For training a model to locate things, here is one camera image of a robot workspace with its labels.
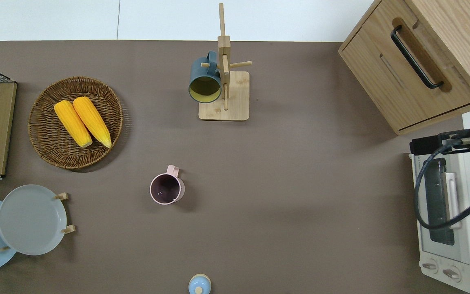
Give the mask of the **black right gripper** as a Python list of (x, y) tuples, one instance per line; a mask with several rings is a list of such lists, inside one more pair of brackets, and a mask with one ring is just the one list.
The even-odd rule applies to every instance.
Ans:
[(443, 132), (435, 136), (413, 139), (410, 142), (410, 152), (415, 156), (432, 154), (437, 149), (445, 155), (470, 152), (470, 128)]

